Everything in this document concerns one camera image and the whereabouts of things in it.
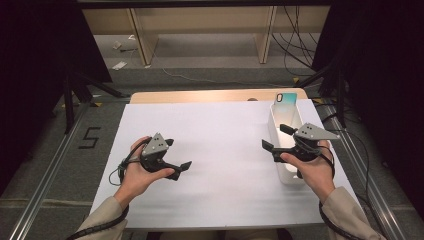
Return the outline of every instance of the wrist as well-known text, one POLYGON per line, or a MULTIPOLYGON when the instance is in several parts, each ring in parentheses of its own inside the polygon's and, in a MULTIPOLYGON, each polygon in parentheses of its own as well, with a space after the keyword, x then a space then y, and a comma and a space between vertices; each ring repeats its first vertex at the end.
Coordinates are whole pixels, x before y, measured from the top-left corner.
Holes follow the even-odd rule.
POLYGON ((315 194, 318 196, 320 202, 324 204, 330 194, 334 191, 334 189, 336 189, 334 185, 327 186, 324 188, 317 189, 315 191, 315 194))
POLYGON ((121 205, 122 210, 124 210, 134 199, 132 194, 122 189, 122 187, 116 191, 113 197, 118 201, 119 205, 121 205))

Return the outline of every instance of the aluminum rail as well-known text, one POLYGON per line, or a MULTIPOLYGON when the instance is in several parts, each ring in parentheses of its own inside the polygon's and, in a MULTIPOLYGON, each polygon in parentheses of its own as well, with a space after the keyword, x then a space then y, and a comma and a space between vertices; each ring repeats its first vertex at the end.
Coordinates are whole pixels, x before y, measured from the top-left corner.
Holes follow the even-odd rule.
POLYGON ((89 106, 90 106, 90 103, 80 104, 78 114, 75 117, 76 118, 75 124, 70 129, 69 133, 63 137, 59 148, 57 149, 52 161, 50 162, 49 167, 47 168, 43 178, 41 179, 41 182, 38 184, 37 189, 35 190, 25 210, 23 211, 21 217, 19 218, 9 238, 10 240, 25 239, 26 235, 28 234, 29 229, 31 228, 31 225, 34 222, 34 219, 38 211, 40 210, 44 197, 46 196, 54 178, 56 177, 57 171, 62 165, 66 152, 69 149, 69 145, 71 141, 73 140, 75 136, 75 132, 76 130, 78 130, 78 127, 81 123, 81 119, 84 116, 84 114, 87 112, 87 109, 89 108, 89 106))
MULTIPOLYGON (((326 107, 326 111, 329 114, 336 113, 336 110, 333 106, 326 107)), ((343 128, 338 120, 332 119, 332 123, 337 130, 341 130, 341 140, 346 152, 349 155, 353 166, 355 167, 356 172, 359 175, 364 187, 368 184, 368 196, 370 204, 372 205, 371 211, 375 209, 379 221, 384 228, 384 232, 388 239, 406 239, 405 233, 399 225, 399 221, 396 219, 396 216, 393 214, 390 209, 389 204, 385 200, 383 194, 378 189, 377 184, 373 176, 368 172, 368 183, 367 183, 367 163, 362 159, 361 155, 358 152, 358 149, 355 147, 352 138, 346 132, 343 132, 343 128)))

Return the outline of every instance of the white container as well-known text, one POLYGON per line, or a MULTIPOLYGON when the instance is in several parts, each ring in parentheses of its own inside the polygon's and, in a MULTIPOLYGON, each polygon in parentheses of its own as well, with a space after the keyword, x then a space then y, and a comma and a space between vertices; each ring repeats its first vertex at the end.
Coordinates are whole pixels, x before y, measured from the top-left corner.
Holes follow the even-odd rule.
MULTIPOLYGON (((280 131, 280 124, 292 128, 300 128, 302 121, 296 105, 296 93, 279 93, 270 107, 268 130, 271 144, 275 148, 294 147, 293 136, 280 131)), ((288 163, 276 163, 278 176, 284 184, 305 184, 303 179, 297 176, 297 168, 288 163)))

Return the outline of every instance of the black panel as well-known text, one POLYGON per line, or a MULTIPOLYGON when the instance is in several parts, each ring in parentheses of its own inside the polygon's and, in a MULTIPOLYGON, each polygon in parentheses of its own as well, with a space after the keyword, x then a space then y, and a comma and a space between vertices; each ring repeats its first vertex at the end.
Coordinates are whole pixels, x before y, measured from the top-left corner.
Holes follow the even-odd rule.
MULTIPOLYGON (((358 54, 347 80, 349 96, 383 160, 424 219, 424 16, 420 9, 418 1, 384 2, 373 9, 366 41, 352 46, 358 54)), ((333 31, 325 29, 326 34, 333 31)), ((337 44, 324 45, 320 51, 337 48, 337 44)))
POLYGON ((62 96, 66 73, 54 44, 75 70, 111 81, 81 11, 28 2, 31 5, 23 5, 24 1, 0 3, 0 194, 62 96))

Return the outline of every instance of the white table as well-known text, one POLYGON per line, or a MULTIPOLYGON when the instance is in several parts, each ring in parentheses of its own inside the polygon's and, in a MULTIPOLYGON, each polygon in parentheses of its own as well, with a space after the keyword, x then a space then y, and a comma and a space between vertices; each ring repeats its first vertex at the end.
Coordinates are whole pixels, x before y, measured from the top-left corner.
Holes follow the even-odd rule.
MULTIPOLYGON (((128 104, 93 202, 92 211, 114 194, 109 174, 131 144, 160 132, 175 140, 165 161, 193 161, 178 181, 162 179, 130 204, 128 229, 175 231, 272 228, 322 223, 318 198, 306 185, 280 182, 269 152, 271 101, 128 104)), ((310 100, 297 101, 303 122, 321 126, 310 100)), ((336 186, 354 197, 336 153, 336 186)), ((112 180, 119 182, 117 175, 112 180)))

